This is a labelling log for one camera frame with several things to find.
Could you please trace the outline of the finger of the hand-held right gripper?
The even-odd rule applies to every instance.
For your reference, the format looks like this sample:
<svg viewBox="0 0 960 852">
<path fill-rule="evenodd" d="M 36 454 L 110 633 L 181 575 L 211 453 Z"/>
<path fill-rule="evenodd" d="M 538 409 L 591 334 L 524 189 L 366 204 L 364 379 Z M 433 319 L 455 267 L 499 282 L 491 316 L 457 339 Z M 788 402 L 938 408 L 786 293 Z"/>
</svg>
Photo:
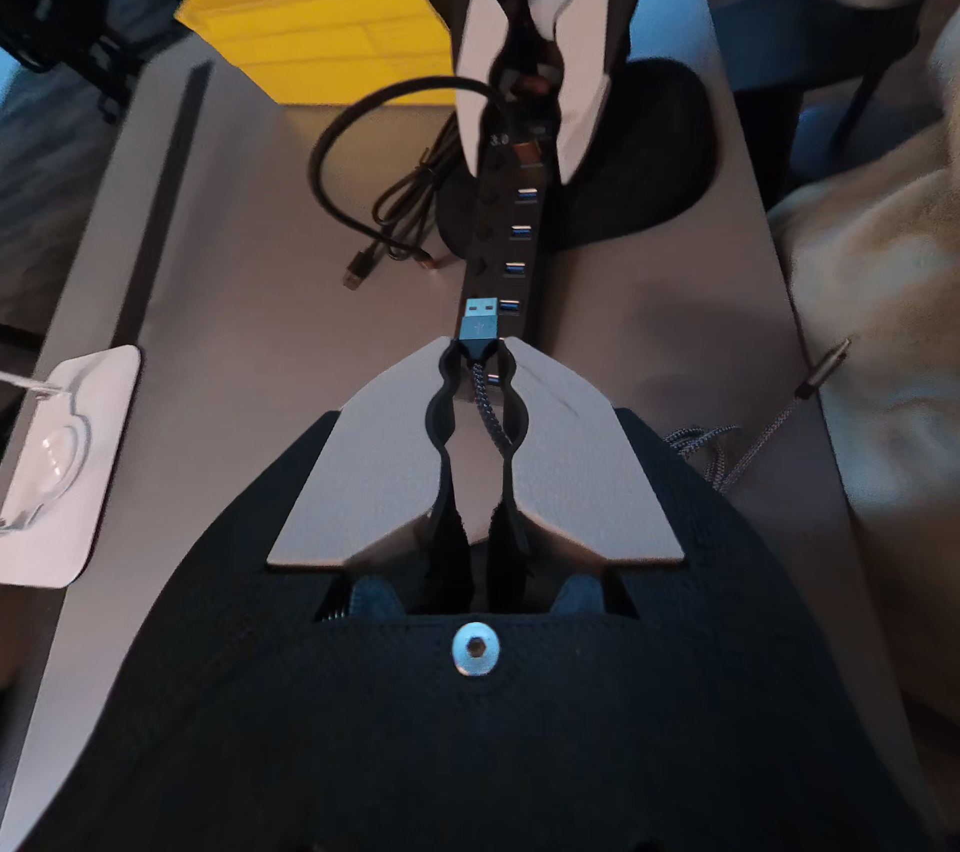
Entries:
<svg viewBox="0 0 960 852">
<path fill-rule="evenodd" d="M 456 62 L 456 77 L 489 84 L 491 72 L 509 33 L 509 19 L 499 0 L 468 0 Z M 472 176 L 478 174 L 486 97 L 456 91 L 456 115 L 463 157 Z"/>
<path fill-rule="evenodd" d="M 611 79 L 606 67 L 609 0 L 568 0 L 555 22 L 563 64 L 555 140 L 559 180 L 571 182 L 599 126 Z"/>
</svg>

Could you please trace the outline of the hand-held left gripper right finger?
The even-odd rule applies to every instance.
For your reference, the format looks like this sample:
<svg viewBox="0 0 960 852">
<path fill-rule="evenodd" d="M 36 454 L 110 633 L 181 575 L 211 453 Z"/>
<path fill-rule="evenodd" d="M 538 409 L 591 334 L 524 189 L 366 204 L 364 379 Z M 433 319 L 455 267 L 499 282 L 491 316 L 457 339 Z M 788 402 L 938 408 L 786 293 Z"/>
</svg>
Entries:
<svg viewBox="0 0 960 852">
<path fill-rule="evenodd" d="M 685 551 L 618 413 L 521 339 L 499 342 L 503 487 L 487 548 L 489 608 L 546 608 L 564 581 L 674 570 Z"/>
</svg>

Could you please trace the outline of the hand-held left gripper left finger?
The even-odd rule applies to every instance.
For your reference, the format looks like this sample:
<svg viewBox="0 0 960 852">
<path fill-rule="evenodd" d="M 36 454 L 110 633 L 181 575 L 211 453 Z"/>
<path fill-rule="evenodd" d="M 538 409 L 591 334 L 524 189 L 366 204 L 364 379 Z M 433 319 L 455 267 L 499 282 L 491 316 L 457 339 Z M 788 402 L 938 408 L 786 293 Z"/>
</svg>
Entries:
<svg viewBox="0 0 960 852">
<path fill-rule="evenodd" d="M 461 360 L 441 336 L 342 406 L 271 547 L 271 568 L 378 574 L 414 613 L 470 608 L 471 546 L 447 450 Z"/>
</svg>

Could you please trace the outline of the black multi-port usb hub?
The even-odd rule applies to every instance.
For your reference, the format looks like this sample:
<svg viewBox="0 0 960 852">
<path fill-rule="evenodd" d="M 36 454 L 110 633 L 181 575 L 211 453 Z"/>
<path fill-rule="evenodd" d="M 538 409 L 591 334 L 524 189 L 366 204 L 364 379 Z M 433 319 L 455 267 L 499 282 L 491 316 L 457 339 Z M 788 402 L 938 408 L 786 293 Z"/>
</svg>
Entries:
<svg viewBox="0 0 960 852">
<path fill-rule="evenodd" d="M 546 64 L 508 68 L 497 101 L 486 94 L 457 328 L 470 367 L 488 363 L 501 340 L 536 335 L 553 254 L 548 213 L 562 187 L 555 149 L 561 76 Z"/>
</svg>

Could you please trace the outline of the black round pad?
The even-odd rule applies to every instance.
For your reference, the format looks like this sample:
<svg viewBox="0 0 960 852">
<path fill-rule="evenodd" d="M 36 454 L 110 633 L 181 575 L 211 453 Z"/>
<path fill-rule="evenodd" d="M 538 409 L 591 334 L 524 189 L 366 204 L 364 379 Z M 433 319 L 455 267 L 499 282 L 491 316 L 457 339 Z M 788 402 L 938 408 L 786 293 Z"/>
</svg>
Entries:
<svg viewBox="0 0 960 852">
<path fill-rule="evenodd" d="M 666 57 L 611 81 L 591 147 L 548 213 L 552 251 L 635 234 L 690 209 L 714 181 L 718 142 L 706 86 Z"/>
</svg>

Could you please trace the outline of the yellow box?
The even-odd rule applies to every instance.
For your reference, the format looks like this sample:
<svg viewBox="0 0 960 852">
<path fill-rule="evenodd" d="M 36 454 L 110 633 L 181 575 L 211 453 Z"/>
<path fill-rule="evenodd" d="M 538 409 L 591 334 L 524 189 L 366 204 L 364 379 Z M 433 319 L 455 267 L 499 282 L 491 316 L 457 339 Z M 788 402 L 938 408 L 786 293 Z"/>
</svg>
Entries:
<svg viewBox="0 0 960 852">
<path fill-rule="evenodd" d="M 176 20 L 274 102 L 351 104 L 453 74 L 440 0 L 182 0 Z"/>
</svg>

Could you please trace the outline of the dark side table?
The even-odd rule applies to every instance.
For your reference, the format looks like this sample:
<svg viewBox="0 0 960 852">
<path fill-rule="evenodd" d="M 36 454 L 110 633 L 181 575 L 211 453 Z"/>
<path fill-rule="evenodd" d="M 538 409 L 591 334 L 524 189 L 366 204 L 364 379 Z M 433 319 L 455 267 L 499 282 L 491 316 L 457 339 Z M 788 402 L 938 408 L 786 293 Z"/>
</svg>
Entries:
<svg viewBox="0 0 960 852">
<path fill-rule="evenodd" d="M 925 2 L 728 0 L 715 6 L 714 30 L 748 144 L 786 144 L 807 93 L 858 78 L 832 142 L 844 150 L 888 69 L 916 45 Z"/>
</svg>

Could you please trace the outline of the clear plastic blister package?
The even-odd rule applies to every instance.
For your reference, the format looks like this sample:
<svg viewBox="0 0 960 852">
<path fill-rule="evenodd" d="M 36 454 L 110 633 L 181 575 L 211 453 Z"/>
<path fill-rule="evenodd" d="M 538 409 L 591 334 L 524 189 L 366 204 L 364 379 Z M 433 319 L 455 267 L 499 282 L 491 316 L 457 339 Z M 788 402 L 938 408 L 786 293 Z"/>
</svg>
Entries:
<svg viewBox="0 0 960 852">
<path fill-rule="evenodd" d="M 141 361 L 125 344 L 65 360 L 44 380 L 2 372 L 32 396 L 2 501 L 3 586 L 63 589 L 88 565 Z"/>
</svg>

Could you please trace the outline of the beige blanket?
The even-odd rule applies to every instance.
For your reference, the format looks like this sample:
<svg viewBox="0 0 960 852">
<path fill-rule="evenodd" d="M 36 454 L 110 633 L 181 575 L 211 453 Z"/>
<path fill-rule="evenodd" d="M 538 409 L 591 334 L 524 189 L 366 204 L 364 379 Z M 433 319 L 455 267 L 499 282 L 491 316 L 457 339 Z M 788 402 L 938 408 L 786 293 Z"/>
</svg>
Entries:
<svg viewBox="0 0 960 852">
<path fill-rule="evenodd" d="M 805 343 L 851 340 L 822 408 L 898 684 L 959 721 L 959 13 L 942 117 L 769 215 Z"/>
</svg>

